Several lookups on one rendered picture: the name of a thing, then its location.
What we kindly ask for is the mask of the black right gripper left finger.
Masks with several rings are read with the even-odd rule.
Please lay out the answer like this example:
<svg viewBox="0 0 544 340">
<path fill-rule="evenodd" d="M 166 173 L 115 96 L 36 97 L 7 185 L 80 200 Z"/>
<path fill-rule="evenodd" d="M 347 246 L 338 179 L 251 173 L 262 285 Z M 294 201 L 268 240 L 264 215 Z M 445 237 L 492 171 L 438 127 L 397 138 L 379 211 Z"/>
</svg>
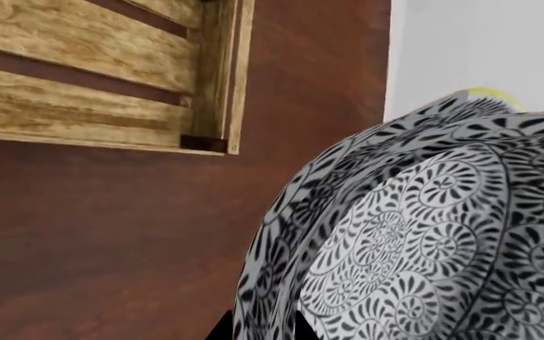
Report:
<svg viewBox="0 0 544 340">
<path fill-rule="evenodd" d="M 233 340 L 233 313 L 226 311 L 209 333 L 209 340 Z"/>
</svg>

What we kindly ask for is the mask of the slatted wooden tray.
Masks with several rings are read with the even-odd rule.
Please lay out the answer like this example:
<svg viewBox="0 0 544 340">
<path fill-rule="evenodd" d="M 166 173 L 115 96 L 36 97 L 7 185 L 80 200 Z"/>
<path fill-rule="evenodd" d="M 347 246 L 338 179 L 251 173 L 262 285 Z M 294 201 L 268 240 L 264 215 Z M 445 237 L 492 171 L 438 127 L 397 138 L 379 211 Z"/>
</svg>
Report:
<svg viewBox="0 0 544 340">
<path fill-rule="evenodd" d="M 0 140 L 235 155 L 255 0 L 0 0 Z"/>
</svg>

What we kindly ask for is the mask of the black white patterned ceramic bowl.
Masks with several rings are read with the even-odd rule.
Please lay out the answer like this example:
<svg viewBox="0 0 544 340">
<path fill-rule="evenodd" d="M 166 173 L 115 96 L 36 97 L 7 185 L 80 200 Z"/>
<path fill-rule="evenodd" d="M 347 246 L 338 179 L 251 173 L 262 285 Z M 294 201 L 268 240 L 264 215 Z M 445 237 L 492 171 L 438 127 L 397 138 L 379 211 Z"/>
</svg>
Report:
<svg viewBox="0 0 544 340">
<path fill-rule="evenodd" d="M 544 112 L 423 110 L 347 138 L 280 192 L 232 340 L 544 340 Z"/>
</svg>

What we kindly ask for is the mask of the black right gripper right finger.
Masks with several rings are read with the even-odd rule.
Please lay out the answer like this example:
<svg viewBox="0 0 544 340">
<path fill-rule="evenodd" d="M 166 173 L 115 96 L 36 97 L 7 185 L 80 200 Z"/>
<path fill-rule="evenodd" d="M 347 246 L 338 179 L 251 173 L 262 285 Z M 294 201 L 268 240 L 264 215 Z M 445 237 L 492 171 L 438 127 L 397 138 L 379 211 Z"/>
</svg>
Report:
<svg viewBox="0 0 544 340">
<path fill-rule="evenodd" d="M 296 311 L 295 340 L 321 340 L 301 311 Z"/>
</svg>

